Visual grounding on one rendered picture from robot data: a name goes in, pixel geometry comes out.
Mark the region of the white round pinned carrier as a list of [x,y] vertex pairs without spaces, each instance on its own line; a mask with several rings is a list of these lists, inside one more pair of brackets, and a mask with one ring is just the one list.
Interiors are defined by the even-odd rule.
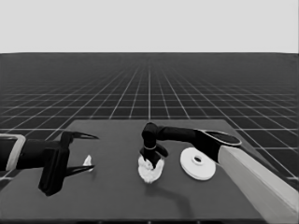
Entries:
[[[145,160],[147,162],[147,166],[151,166],[151,163],[149,160]],[[140,175],[140,173],[143,173],[143,174],[146,174],[145,172],[145,167],[147,166],[139,166],[138,165],[138,168],[137,168],[137,171],[138,171],[138,174]],[[158,173],[156,171],[156,169],[154,169],[153,173],[151,173],[152,177],[153,177],[153,182],[158,180],[160,178],[160,176],[162,175],[162,173]]]

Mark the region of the large thick white disc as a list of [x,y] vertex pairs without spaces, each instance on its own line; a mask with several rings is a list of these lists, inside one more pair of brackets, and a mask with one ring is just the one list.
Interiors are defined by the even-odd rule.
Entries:
[[196,180],[209,180],[216,173],[216,163],[195,147],[183,149],[179,161],[185,173]]

